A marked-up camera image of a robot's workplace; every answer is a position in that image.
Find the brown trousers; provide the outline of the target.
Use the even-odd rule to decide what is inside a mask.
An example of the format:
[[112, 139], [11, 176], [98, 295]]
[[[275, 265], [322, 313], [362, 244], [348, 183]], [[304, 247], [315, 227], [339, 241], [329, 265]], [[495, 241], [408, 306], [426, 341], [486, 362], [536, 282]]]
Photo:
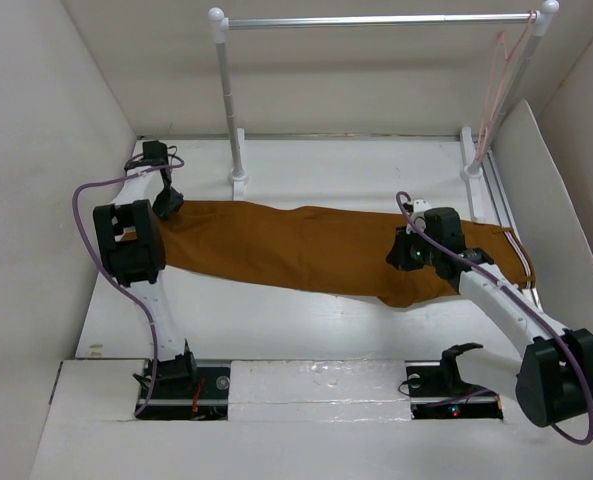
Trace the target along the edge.
[[194, 273], [375, 297], [393, 308], [455, 295], [430, 266], [405, 272], [387, 263], [396, 231], [405, 227], [400, 214], [242, 201], [186, 201], [159, 223], [167, 263]]

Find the pink wire hanger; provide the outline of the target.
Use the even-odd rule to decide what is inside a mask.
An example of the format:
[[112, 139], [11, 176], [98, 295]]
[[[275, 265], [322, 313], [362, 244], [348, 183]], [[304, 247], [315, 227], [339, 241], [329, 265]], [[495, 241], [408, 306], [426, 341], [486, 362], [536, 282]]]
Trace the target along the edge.
[[505, 85], [508, 81], [509, 67], [512, 65], [518, 47], [523, 43], [525, 36], [536, 22], [537, 17], [538, 14], [535, 10], [529, 11], [527, 24], [520, 37], [511, 48], [507, 45], [506, 33], [504, 30], [496, 35], [496, 43], [493, 49], [487, 89], [479, 123], [478, 142], [474, 157], [475, 161], [482, 160], [485, 150], [485, 142], [490, 139], [492, 121], [498, 116], [501, 95], [504, 93]]

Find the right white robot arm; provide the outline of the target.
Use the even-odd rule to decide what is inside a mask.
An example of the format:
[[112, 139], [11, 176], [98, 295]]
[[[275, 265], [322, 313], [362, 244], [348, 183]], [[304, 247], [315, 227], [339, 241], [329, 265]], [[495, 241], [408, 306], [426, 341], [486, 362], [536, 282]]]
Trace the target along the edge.
[[512, 343], [521, 360], [493, 355], [478, 344], [460, 347], [438, 369], [438, 381], [459, 394], [472, 384], [511, 396], [534, 425], [557, 429], [586, 415], [593, 439], [593, 334], [572, 330], [538, 310], [481, 248], [465, 244], [461, 219], [451, 207], [397, 198], [406, 220], [397, 228], [388, 264], [406, 272], [434, 269], [459, 295], [473, 302]]

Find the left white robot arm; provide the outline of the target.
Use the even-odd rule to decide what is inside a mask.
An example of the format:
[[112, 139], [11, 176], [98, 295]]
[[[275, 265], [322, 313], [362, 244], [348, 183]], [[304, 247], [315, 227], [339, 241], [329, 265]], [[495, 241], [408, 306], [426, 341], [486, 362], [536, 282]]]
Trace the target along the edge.
[[148, 399], [187, 398], [199, 387], [194, 354], [175, 329], [162, 282], [167, 262], [158, 221], [178, 212], [183, 199], [172, 187], [175, 158], [165, 143], [144, 142], [124, 166], [125, 190], [92, 212], [99, 272], [142, 310], [150, 330], [152, 357], [134, 376]]

